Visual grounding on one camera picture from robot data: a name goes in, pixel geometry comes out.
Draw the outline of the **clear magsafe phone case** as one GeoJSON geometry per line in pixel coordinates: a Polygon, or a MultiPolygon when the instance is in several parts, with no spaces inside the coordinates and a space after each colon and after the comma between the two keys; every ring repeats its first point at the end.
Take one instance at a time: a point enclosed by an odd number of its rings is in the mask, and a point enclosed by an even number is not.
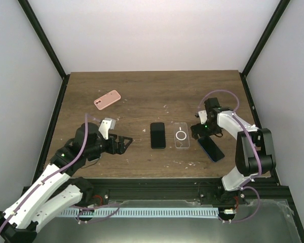
{"type": "Polygon", "coordinates": [[[187,123],[174,123],[174,144],[176,149],[189,149],[189,132],[187,123]]]}

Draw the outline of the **black phone case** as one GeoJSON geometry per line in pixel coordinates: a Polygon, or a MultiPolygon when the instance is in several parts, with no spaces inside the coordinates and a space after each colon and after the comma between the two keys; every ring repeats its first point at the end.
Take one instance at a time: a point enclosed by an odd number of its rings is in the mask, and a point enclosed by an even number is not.
{"type": "Polygon", "coordinates": [[[164,123],[150,124],[150,145],[152,149],[164,149],[166,147],[164,123]]]}

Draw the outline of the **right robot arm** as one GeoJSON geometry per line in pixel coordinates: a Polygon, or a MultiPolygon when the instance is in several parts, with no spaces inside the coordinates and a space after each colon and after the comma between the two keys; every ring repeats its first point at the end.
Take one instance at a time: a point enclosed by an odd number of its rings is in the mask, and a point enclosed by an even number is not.
{"type": "Polygon", "coordinates": [[[198,111],[200,122],[191,126],[192,137],[215,163],[224,158],[224,153],[212,140],[227,131],[236,140],[235,166],[222,177],[222,187],[216,189],[215,198],[227,204],[233,198],[233,191],[242,189],[247,183],[276,167],[272,133],[251,125],[236,112],[219,104],[217,98],[204,102],[205,108],[198,111]]]}

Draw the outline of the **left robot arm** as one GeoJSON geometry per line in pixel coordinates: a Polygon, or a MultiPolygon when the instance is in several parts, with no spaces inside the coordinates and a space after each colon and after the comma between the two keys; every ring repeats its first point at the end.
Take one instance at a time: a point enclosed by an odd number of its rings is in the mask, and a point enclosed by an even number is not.
{"type": "Polygon", "coordinates": [[[110,119],[99,126],[83,123],[56,151],[39,178],[14,204],[0,211],[0,237],[5,242],[33,242],[47,223],[69,207],[93,210],[94,187],[89,180],[78,177],[60,193],[56,191],[87,161],[100,159],[103,153],[125,153],[133,139],[109,133],[112,128],[110,119]]]}

